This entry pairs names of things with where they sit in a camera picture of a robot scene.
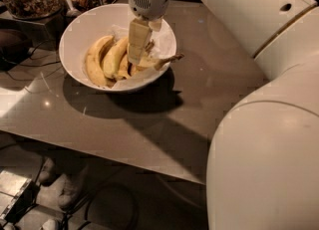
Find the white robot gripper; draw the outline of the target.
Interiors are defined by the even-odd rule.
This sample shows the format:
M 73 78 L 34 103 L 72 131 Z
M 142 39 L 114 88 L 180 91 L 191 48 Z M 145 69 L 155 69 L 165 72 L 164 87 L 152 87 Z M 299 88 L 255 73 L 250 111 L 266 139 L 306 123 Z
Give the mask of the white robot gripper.
M 129 0 L 130 8 L 137 17 L 130 22 L 128 58 L 129 62 L 137 65 L 149 43 L 152 30 L 159 32 L 169 0 Z

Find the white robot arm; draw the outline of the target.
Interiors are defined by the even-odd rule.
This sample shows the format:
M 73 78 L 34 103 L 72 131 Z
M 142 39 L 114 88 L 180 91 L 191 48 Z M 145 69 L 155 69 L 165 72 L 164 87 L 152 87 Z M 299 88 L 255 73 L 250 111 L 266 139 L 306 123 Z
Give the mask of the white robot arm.
M 319 230 L 319 6 L 201 0 L 268 78 L 219 124 L 206 168 L 210 230 Z

